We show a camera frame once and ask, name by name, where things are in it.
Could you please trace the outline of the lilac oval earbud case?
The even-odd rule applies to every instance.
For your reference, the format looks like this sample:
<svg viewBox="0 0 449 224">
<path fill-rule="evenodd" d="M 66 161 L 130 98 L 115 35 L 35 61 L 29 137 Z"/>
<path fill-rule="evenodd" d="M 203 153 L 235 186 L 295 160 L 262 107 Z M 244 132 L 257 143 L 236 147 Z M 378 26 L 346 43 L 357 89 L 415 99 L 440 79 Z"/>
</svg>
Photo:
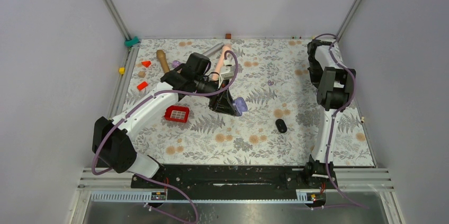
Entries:
<svg viewBox="0 0 449 224">
<path fill-rule="evenodd" d="M 242 116 L 245 112 L 248 111 L 248 106 L 243 97 L 238 97 L 238 98 L 234 99 L 232 104 L 235 108 L 237 117 Z"/>
</svg>

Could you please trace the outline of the black earbud charging case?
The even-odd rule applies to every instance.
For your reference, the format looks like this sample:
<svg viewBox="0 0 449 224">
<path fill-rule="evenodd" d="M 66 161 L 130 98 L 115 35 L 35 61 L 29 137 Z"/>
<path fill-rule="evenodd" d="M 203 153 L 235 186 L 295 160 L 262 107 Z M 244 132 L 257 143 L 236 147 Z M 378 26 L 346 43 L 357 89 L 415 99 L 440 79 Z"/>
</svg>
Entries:
<svg viewBox="0 0 449 224">
<path fill-rule="evenodd" d="M 275 121 L 276 128 L 279 133 L 286 133 L 288 128 L 283 119 L 277 119 Z"/>
</svg>

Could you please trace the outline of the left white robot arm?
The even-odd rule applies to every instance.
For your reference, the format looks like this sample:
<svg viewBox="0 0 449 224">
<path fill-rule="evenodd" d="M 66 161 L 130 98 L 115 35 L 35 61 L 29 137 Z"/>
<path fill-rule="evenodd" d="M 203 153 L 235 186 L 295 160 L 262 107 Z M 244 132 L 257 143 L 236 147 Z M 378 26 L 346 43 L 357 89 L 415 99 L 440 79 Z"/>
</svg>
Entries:
<svg viewBox="0 0 449 224">
<path fill-rule="evenodd" d="M 98 160 L 101 160 L 108 169 L 117 173 L 131 172 L 144 176 L 144 181 L 151 187 L 162 185 L 164 174 L 160 170 L 160 163 L 136 152 L 131 140 L 186 96 L 208 98 L 211 111 L 235 117 L 243 115 L 248 110 L 245 100 L 241 97 L 234 99 L 229 92 L 237 76 L 222 83 L 208 79 L 206 71 L 209 66 L 208 57 L 192 53 L 185 63 L 165 73 L 156 87 L 130 109 L 111 119 L 97 119 L 92 144 L 95 154 L 92 173 L 101 174 L 95 169 Z"/>
</svg>

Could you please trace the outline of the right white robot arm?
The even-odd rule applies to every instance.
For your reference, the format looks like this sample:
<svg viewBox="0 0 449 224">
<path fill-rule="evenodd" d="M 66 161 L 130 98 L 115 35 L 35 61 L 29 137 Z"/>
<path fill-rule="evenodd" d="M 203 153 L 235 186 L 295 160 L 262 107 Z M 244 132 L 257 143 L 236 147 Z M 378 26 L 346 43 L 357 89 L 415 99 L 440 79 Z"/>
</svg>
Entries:
<svg viewBox="0 0 449 224">
<path fill-rule="evenodd" d="M 336 56 L 335 43 L 331 41 L 311 40 L 307 44 L 307 54 L 310 81 L 317 89 L 320 127 L 302 178 L 308 187 L 320 189 L 328 183 L 336 185 L 333 171 L 335 130 L 343 111 L 354 98 L 356 70 L 348 68 Z"/>
</svg>

